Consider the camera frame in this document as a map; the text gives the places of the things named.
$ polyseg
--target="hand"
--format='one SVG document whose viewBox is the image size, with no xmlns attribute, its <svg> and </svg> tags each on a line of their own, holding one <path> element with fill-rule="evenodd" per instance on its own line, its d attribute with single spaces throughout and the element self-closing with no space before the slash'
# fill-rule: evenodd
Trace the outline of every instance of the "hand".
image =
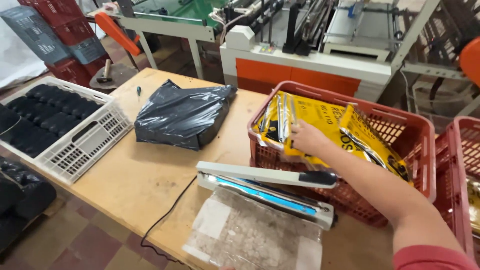
<svg viewBox="0 0 480 270">
<path fill-rule="evenodd" d="M 290 138 L 295 149 L 315 157 L 318 157 L 320 152 L 318 149 L 321 149 L 325 143 L 330 142 L 330 139 L 323 132 L 302 119 L 299 119 L 298 125 L 292 125 Z"/>
</svg>

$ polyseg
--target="human arm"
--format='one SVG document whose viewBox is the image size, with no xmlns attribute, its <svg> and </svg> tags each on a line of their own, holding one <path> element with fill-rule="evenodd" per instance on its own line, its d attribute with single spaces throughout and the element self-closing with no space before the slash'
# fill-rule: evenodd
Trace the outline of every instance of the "human arm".
<svg viewBox="0 0 480 270">
<path fill-rule="evenodd" d="M 292 126 L 293 147 L 331 166 L 393 225 L 394 252 L 413 245 L 434 245 L 463 252 L 437 209 L 416 189 L 388 170 L 362 160 L 300 120 Z"/>
</svg>

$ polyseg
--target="black power cord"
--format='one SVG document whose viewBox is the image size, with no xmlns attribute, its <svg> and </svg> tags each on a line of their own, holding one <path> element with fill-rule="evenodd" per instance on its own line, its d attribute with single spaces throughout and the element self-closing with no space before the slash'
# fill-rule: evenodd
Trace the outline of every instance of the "black power cord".
<svg viewBox="0 0 480 270">
<path fill-rule="evenodd" d="M 153 251 L 155 251 L 155 253 L 159 256 L 162 256 L 162 257 L 165 257 L 165 259 L 167 259 L 168 261 L 172 261 L 172 262 L 177 262 L 179 264 L 185 264 L 183 262 L 181 262 L 180 260 L 174 260 L 174 259 L 171 259 L 169 258 L 167 255 L 165 254 L 162 254 L 162 253 L 159 253 L 153 246 L 151 245 L 144 245 L 144 241 L 145 239 L 147 238 L 147 235 L 148 233 L 160 222 L 162 221 L 174 208 L 175 206 L 177 205 L 177 203 L 180 201 L 180 199 L 182 198 L 183 194 L 185 193 L 185 191 L 187 191 L 187 189 L 192 185 L 192 183 L 195 181 L 195 179 L 197 179 L 197 176 L 195 176 L 191 181 L 190 183 L 188 184 L 188 186 L 180 193 L 180 195 L 178 196 L 177 200 L 175 200 L 175 202 L 173 203 L 172 207 L 170 208 L 170 210 L 168 210 L 168 212 L 163 215 L 159 220 L 157 220 L 153 225 L 152 227 L 150 227 L 150 229 L 148 229 L 147 233 L 145 233 L 145 235 L 142 237 L 142 240 L 140 241 L 140 246 L 141 247 L 149 247 L 151 248 Z"/>
</svg>

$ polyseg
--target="heat sealer blue heating strip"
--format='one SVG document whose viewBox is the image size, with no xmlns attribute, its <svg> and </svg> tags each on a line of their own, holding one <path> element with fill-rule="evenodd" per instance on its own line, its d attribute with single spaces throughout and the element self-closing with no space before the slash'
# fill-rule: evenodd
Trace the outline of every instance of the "heat sealer blue heating strip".
<svg viewBox="0 0 480 270">
<path fill-rule="evenodd" d="M 309 214 L 309 215 L 312 215 L 312 216 L 314 216 L 317 212 L 315 209 L 313 209 L 312 207 L 310 207 L 308 205 L 302 205 L 302 204 L 299 204 L 299 203 L 288 201 L 288 200 L 285 200 L 285 199 L 267 194 L 267 193 L 262 192 L 262 191 L 254 190 L 254 189 L 249 188 L 249 187 L 245 187 L 245 186 L 242 186 L 242 185 L 239 185 L 239 184 L 236 184 L 236 183 L 224 180 L 224 179 L 220 179 L 218 177 L 216 177 L 216 180 L 219 181 L 220 183 L 225 183 L 225 184 L 234 186 L 236 188 L 239 188 L 239 189 L 247 192 L 248 194 L 251 194 L 251 195 L 254 195 L 254 196 L 260 196 L 260 197 L 262 197 L 266 200 L 269 200 L 271 202 L 283 205 L 283 206 L 291 208 L 291 209 L 302 211 L 302 212 L 304 212 L 306 214 Z"/>
</svg>

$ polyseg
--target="wooden table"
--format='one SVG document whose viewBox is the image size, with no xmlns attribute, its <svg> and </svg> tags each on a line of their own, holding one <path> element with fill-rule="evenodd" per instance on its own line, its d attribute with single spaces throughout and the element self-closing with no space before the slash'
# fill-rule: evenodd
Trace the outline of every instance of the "wooden table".
<svg viewBox="0 0 480 270">
<path fill-rule="evenodd" d="M 148 97 L 167 79 L 182 88 L 217 85 L 147 68 L 111 95 L 134 120 Z M 142 88 L 140 101 L 137 86 Z M 130 131 L 73 185 L 50 179 L 136 234 L 144 235 L 196 175 L 198 161 L 249 165 L 247 121 L 265 98 L 266 95 L 239 89 L 217 138 L 199 152 L 137 143 L 135 132 Z M 174 211 L 151 231 L 148 240 L 193 268 L 215 269 L 181 249 L 193 220 L 210 195 L 211 191 L 198 187 L 195 181 Z M 324 233 L 323 246 L 323 270 L 392 268 L 390 228 L 375 229 L 340 214 L 336 227 Z"/>
</svg>

